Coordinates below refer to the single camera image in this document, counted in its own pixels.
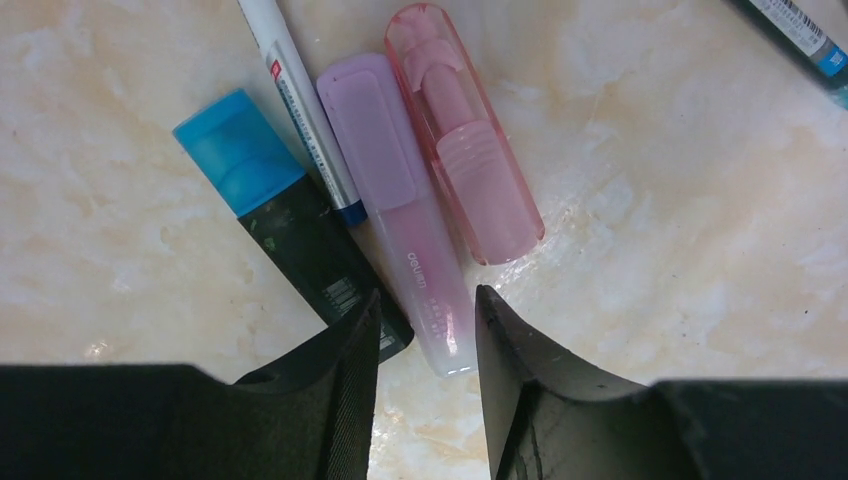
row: white pen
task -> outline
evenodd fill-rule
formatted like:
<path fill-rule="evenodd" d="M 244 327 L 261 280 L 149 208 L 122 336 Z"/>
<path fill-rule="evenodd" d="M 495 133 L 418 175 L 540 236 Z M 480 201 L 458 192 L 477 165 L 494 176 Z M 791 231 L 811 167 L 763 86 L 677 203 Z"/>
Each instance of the white pen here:
<path fill-rule="evenodd" d="M 348 226 L 362 223 L 367 214 L 359 193 L 277 2 L 238 2 L 300 139 L 327 185 L 333 208 Z"/>

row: marble surface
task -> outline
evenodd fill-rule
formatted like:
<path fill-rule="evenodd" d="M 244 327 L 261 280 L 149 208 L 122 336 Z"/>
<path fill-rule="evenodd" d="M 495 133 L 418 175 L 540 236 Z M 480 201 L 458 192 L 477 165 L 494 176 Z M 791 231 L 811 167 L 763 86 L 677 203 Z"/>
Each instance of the marble surface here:
<path fill-rule="evenodd" d="M 317 75 L 405 2 L 282 4 Z M 469 289 L 640 382 L 848 373 L 848 113 L 720 1 L 440 4 L 548 228 Z M 0 1 L 0 361 L 233 381 L 322 328 L 170 135 L 235 87 L 304 159 L 235 0 Z M 479 402 L 417 344 L 385 364 L 370 476 L 487 478 Z"/>

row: highlighter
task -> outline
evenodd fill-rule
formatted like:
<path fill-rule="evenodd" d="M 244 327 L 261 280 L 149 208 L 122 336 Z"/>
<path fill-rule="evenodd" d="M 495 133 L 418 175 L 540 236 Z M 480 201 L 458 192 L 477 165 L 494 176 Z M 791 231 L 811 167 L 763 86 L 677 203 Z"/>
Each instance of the highlighter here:
<path fill-rule="evenodd" d="M 385 42 L 418 141 L 472 256 L 482 265 L 524 256 L 545 225 L 447 13 L 406 7 Z"/>
<path fill-rule="evenodd" d="M 431 368 L 476 369 L 474 308 L 403 96 L 384 55 L 331 66 L 318 94 Z"/>
<path fill-rule="evenodd" d="M 376 289 L 382 310 L 380 360 L 409 345 L 413 332 L 406 316 L 244 90 L 201 110 L 173 133 L 324 323 L 341 320 Z"/>
<path fill-rule="evenodd" d="M 349 227 L 364 222 L 365 209 L 277 2 L 239 0 L 239 6 L 333 208 Z"/>

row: marker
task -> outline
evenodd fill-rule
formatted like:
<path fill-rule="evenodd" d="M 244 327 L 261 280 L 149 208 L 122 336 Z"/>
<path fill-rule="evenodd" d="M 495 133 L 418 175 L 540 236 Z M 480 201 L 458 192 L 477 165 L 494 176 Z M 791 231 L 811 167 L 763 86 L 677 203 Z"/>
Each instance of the marker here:
<path fill-rule="evenodd" d="M 359 55 L 318 78 L 393 285 L 430 367 L 475 370 L 474 307 L 385 55 Z"/>
<path fill-rule="evenodd" d="M 204 108 L 173 133 L 324 323 L 341 320 L 376 289 L 382 311 L 380 360 L 409 345 L 413 332 L 406 316 L 244 90 Z"/>
<path fill-rule="evenodd" d="M 333 208 L 349 227 L 364 222 L 367 214 L 277 3 L 239 0 L 239 5 L 295 129 L 327 185 Z"/>

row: pink highlighter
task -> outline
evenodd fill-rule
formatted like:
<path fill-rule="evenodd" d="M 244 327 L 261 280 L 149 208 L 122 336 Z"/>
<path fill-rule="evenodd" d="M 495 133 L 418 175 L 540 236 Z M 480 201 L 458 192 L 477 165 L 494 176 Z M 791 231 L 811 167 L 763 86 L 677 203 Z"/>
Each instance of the pink highlighter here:
<path fill-rule="evenodd" d="M 474 309 L 388 59 L 331 66 L 318 95 L 433 370 L 476 369 Z"/>
<path fill-rule="evenodd" d="M 498 265 L 524 256 L 545 225 L 447 13 L 406 7 L 385 40 L 421 147 L 474 259 Z"/>

